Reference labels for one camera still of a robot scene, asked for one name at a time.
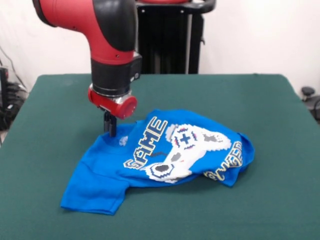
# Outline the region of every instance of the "graphic print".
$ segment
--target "graphic print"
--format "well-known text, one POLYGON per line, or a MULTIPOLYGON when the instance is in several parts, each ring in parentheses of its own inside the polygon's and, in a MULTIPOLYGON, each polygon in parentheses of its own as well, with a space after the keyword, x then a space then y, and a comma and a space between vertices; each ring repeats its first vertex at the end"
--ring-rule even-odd
POLYGON ((190 125, 172 124, 165 132, 165 138, 172 144, 164 162, 156 162, 141 168, 150 179, 174 184, 192 174, 190 168, 207 151, 228 150, 232 143, 220 132, 190 125))

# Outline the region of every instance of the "t-shirt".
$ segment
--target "t-shirt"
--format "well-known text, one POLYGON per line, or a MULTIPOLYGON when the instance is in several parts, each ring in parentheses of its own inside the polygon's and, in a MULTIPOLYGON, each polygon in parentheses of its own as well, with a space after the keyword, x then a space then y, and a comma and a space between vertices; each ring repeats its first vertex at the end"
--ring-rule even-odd
POLYGON ((248 137, 188 110, 150 112, 100 135, 78 163, 60 206, 114 215, 132 188, 166 187, 206 176, 233 186, 254 159, 248 137))

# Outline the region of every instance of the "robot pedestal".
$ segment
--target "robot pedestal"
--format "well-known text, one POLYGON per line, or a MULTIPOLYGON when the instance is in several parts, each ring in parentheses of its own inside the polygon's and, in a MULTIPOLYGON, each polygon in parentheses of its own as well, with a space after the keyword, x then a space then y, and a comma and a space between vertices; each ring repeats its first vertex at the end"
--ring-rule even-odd
POLYGON ((202 14, 216 0, 138 0, 137 52, 142 74, 197 74, 203 42, 202 14))

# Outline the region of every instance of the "green tablecloth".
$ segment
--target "green tablecloth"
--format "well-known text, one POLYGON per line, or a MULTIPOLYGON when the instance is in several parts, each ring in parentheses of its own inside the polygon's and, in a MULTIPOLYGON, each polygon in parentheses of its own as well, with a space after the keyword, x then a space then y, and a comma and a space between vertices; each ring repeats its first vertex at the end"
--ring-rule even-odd
POLYGON ((115 216, 68 212, 62 194, 103 133, 89 74, 41 76, 0 148, 0 240, 320 239, 319 126, 281 75, 145 75, 133 117, 184 108, 252 140, 233 188, 205 177, 130 188, 115 216))

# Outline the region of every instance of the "cable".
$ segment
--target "cable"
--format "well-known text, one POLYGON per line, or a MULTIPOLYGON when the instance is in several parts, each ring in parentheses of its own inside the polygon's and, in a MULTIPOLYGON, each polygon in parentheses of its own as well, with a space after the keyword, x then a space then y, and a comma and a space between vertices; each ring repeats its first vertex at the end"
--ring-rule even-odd
POLYGON ((0 45, 0 50, 1 50, 1 52, 3 53, 3 55, 10 61, 12 70, 13 70, 16 78, 19 80, 19 82, 21 83, 21 85, 22 85, 25 89, 27 89, 26 85, 22 82, 21 78, 18 76, 18 74, 17 74, 17 72, 16 72, 16 69, 15 69, 15 66, 14 66, 14 63, 12 62, 11 58, 6 54, 6 52, 3 50, 3 48, 1 47, 1 45, 0 45))

